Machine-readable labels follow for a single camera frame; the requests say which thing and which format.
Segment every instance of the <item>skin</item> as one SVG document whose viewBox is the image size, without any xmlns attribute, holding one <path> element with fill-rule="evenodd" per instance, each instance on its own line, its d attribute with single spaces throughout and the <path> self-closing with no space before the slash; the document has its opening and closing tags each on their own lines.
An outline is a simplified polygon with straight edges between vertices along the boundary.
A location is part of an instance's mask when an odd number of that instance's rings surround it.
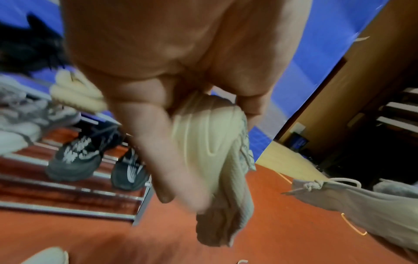
<svg viewBox="0 0 418 264">
<path fill-rule="evenodd" d="M 311 0 L 63 0 L 71 60 L 103 93 L 153 175 L 193 211 L 210 194 L 171 140 L 190 91 L 237 95 L 249 129 L 292 59 Z"/>
</svg>

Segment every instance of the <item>shoe rack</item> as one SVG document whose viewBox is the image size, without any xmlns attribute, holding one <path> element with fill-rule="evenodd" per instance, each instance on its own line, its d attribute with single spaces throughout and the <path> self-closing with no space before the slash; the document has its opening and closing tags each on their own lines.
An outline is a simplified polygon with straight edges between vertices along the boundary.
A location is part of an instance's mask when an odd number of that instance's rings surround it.
<svg viewBox="0 0 418 264">
<path fill-rule="evenodd" d="M 26 86 L 23 89 L 21 89 L 22 87 L 19 88 L 33 97 L 51 100 L 49 94 L 41 93 Z M 79 126 L 95 125 L 100 122 L 99 120 L 117 123 L 105 114 L 98 114 L 95 117 L 82 114 L 80 122 L 84 124 L 79 123 Z M 0 158 L 0 190 L 2 191 L 0 193 L 0 208 L 122 220 L 132 222 L 133 226 L 137 225 L 154 194 L 152 177 L 145 183 L 143 189 L 134 194 L 133 192 L 113 190 L 110 185 L 111 169 L 118 158 L 127 150 L 127 143 L 123 142 L 121 146 L 117 147 L 118 150 L 116 151 L 105 153 L 101 166 L 88 180 L 57 183 L 49 181 L 43 173 L 48 161 L 59 147 L 63 143 L 76 138 L 80 131 L 81 129 L 77 126 L 58 129 L 45 135 L 41 141 L 34 143 L 29 148 L 2 155 Z M 16 192 L 19 193 L 18 196 L 25 198 L 9 199 L 12 196 L 10 193 Z M 51 201 L 53 200 L 51 197 L 57 197 L 60 203 L 55 202 L 55 200 L 45 203 L 44 199 L 39 198 L 44 194 Z M 91 201 L 94 201 L 94 206 L 89 205 Z M 73 206 L 77 203 L 82 204 L 82 206 L 78 206 L 78 208 Z"/>
</svg>

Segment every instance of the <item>brown wall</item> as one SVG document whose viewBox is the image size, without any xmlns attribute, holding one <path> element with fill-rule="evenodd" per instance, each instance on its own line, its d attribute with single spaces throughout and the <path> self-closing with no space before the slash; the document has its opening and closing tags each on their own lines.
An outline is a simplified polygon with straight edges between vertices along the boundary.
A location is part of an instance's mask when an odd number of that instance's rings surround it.
<svg viewBox="0 0 418 264">
<path fill-rule="evenodd" d="M 389 1 L 360 35 L 368 36 L 351 46 L 346 64 L 296 120 L 319 157 L 344 140 L 347 123 L 417 58 L 418 0 Z"/>
</svg>

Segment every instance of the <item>orange floor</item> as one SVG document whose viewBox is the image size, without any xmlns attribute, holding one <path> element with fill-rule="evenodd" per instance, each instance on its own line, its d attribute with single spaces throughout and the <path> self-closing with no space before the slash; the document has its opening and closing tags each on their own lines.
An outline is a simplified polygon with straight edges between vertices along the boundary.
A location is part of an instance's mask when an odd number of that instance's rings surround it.
<svg viewBox="0 0 418 264">
<path fill-rule="evenodd" d="M 195 217 L 179 204 L 153 197 L 137 227 L 128 222 L 0 211 L 0 263 L 18 264 L 60 246 L 70 264 L 405 264 L 370 235 L 360 236 L 341 218 L 280 195 L 290 184 L 257 166 L 247 176 L 255 204 L 248 226 L 232 248 L 196 240 Z"/>
</svg>

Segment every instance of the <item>human hand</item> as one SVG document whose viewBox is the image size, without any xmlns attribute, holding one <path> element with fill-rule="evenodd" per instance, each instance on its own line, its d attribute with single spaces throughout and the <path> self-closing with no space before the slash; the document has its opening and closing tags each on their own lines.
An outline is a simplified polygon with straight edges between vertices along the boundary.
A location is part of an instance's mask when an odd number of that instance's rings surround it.
<svg viewBox="0 0 418 264">
<path fill-rule="evenodd" d="M 154 184 L 194 211 L 210 194 L 171 139 L 172 109 L 213 85 L 249 129 L 292 59 L 311 0 L 63 0 L 67 51 L 132 135 Z"/>
</svg>

